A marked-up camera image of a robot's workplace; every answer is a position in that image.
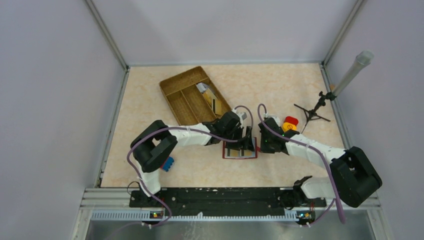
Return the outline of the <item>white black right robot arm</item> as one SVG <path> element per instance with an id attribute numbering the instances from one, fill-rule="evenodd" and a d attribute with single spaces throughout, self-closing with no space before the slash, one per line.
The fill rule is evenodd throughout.
<path id="1" fill-rule="evenodd" d="M 299 206 L 324 198 L 334 199 L 338 207 L 345 203 L 357 208 L 383 185 L 380 175 L 359 147 L 331 147 L 296 130 L 283 131 L 272 117 L 261 119 L 258 126 L 261 152 L 303 158 L 326 170 L 325 177 L 307 176 L 297 182 L 300 188 L 293 192 L 293 200 Z"/>

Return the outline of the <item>brown woven divided tray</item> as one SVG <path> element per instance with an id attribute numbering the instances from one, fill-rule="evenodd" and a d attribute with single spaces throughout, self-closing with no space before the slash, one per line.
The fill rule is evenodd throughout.
<path id="1" fill-rule="evenodd" d="M 210 122 L 220 117 L 197 88 L 204 83 L 221 102 L 222 113 L 232 107 L 201 66 L 196 66 L 159 82 L 161 92 L 177 123 L 182 126 Z"/>

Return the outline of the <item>red leather card holder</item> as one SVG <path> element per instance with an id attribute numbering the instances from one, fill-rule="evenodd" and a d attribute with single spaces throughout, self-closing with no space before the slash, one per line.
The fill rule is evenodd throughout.
<path id="1" fill-rule="evenodd" d="M 242 159 L 257 159 L 258 158 L 258 145 L 257 138 L 252 137 L 251 144 L 254 147 L 250 149 L 230 149 L 229 143 L 223 142 L 222 145 L 222 158 L 227 160 L 242 160 Z"/>

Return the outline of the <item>grey credit cards stack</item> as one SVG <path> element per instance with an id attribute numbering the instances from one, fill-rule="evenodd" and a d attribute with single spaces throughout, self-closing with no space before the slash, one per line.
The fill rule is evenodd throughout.
<path id="1" fill-rule="evenodd" d="M 203 94 L 204 92 L 206 92 L 210 88 L 210 86 L 208 84 L 203 83 L 203 82 L 197 83 L 196 87 L 201 94 Z"/>

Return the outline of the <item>gold credit card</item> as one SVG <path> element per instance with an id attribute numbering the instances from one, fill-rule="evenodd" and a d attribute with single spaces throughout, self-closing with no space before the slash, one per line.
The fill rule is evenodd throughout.
<path id="1" fill-rule="evenodd" d="M 249 159 L 249 158 L 255 158 L 256 152 L 250 151 L 250 150 L 244 150 L 244 149 L 240 149 L 240 150 L 227 149 L 225 157 L 229 159 Z"/>

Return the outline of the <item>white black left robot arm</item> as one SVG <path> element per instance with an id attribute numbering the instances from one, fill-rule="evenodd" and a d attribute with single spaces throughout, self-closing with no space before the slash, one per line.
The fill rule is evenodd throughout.
<path id="1" fill-rule="evenodd" d="M 213 121 L 195 125 L 171 126 L 162 120 L 154 121 L 131 142 L 127 154 L 135 159 L 131 166 L 139 179 L 141 200 L 149 207 L 160 202 L 159 170 L 165 166 L 174 148 L 225 142 L 242 149 L 251 143 L 253 125 L 244 126 L 245 118 L 244 113 L 231 110 Z"/>

